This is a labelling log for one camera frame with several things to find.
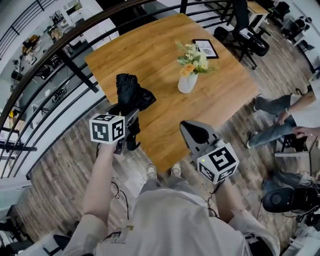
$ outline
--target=picture frame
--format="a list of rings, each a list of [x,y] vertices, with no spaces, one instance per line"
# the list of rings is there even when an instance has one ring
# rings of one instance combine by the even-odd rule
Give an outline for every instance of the picture frame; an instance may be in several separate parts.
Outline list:
[[[193,39],[192,42],[205,53],[207,59],[219,59],[219,56],[209,39]]]

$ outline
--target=chair base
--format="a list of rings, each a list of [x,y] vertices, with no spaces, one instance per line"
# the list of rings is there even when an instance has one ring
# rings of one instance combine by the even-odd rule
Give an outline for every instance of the chair base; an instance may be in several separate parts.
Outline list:
[[[253,66],[251,67],[253,70],[255,70],[257,68],[257,64],[256,62],[254,61],[254,59],[252,58],[252,55],[254,54],[253,52],[249,52],[248,51],[248,48],[244,47],[239,41],[236,40],[236,42],[239,44],[239,45],[234,45],[232,43],[225,43],[224,46],[225,47],[229,47],[229,48],[234,48],[234,49],[237,49],[239,51],[241,51],[241,55],[240,55],[240,58],[239,58],[239,62],[242,61],[242,59],[244,58],[245,55],[248,56],[248,58],[250,59],[250,61],[253,63]]]

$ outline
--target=white shirt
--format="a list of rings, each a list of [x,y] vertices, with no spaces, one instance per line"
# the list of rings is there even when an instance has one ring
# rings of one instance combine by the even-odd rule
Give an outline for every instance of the white shirt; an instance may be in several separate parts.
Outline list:
[[[311,86],[316,100],[302,110],[291,113],[296,126],[308,128],[320,127],[320,79],[312,81]],[[301,96],[292,94],[290,105],[300,98]]]
[[[250,256],[247,234],[261,237],[279,255],[278,239],[246,210],[234,212],[226,224],[209,217],[205,204],[199,196],[172,189],[146,191],[130,221],[110,235],[100,219],[84,215],[63,255]]]

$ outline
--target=black cable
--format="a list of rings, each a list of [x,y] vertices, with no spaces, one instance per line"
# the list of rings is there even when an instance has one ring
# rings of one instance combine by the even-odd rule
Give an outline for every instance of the black cable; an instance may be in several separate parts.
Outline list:
[[[116,194],[114,196],[115,199],[117,199],[117,200],[120,199],[119,192],[121,192],[124,195],[125,204],[126,204],[126,217],[129,220],[129,204],[128,204],[127,196],[126,196],[125,192],[123,192],[121,189],[119,189],[119,186],[114,181],[111,181],[111,183],[114,184],[116,189],[117,189],[117,192],[116,192]]]
[[[98,143],[98,144],[96,145],[96,152],[95,152],[95,156],[96,156],[96,157],[98,157],[98,155],[99,155],[99,147],[100,147],[100,144],[101,144],[101,143]],[[116,192],[116,194],[115,194],[115,196],[114,196],[115,199],[117,199],[117,200],[120,199],[120,195],[119,195],[120,192],[123,194],[123,196],[124,196],[124,198],[125,198],[125,204],[126,204],[126,217],[127,217],[127,219],[129,220],[129,204],[128,204],[128,198],[127,198],[125,192],[123,192],[121,189],[119,189],[119,186],[117,185],[117,183],[115,183],[114,181],[111,181],[111,184],[114,184],[115,187],[116,187],[116,190],[117,190],[117,192]]]
[[[218,189],[220,188],[220,186],[221,186],[222,183],[224,183],[224,182],[225,182],[225,179],[224,179],[223,181],[221,181],[220,183],[218,183],[218,185],[216,186],[216,188],[215,188],[212,192],[210,192],[210,197],[209,197],[209,198],[207,199],[207,201],[206,201],[206,207],[208,208],[208,210],[209,210],[211,213],[214,212],[214,216],[215,216],[216,218],[218,218],[218,219],[220,219],[220,218],[219,218],[219,216],[217,215],[216,211],[211,208],[209,201],[210,201],[210,199],[212,198],[212,196],[214,195],[214,193],[216,193],[216,192],[218,191]]]
[[[294,218],[294,217],[298,217],[298,216],[301,216],[301,215],[295,215],[295,216],[287,216],[287,215],[284,215],[283,213],[282,213],[282,215],[283,215],[284,217],[287,217],[287,218]]]
[[[259,205],[259,210],[258,210],[258,213],[257,213],[257,215],[256,215],[256,220],[258,220],[258,217],[259,217],[259,213],[260,213],[260,209],[261,209],[261,205],[262,205],[262,200],[263,200],[264,198],[262,197],[261,198],[261,201],[260,201],[260,205]]]

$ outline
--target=desk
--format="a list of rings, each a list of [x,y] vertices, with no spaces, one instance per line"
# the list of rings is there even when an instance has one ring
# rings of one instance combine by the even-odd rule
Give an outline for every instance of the desk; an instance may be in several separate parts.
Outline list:
[[[219,59],[209,65],[219,70],[200,74],[189,94],[178,91],[181,66],[175,39],[210,39]],[[111,103],[118,102],[116,75],[135,74],[156,102],[139,114],[141,132],[137,142],[156,165],[166,171],[188,154],[179,130],[183,120],[196,120],[219,127],[258,94],[245,68],[211,34],[185,14],[172,15],[125,33],[85,58]]]
[[[258,21],[258,23],[253,28],[253,30],[256,31],[261,25],[261,23],[266,19],[269,12],[265,8],[260,6],[258,3],[256,3],[255,1],[247,1],[247,4],[248,4],[249,12],[252,13],[249,19],[249,24],[251,24],[258,15],[262,16],[262,18]]]

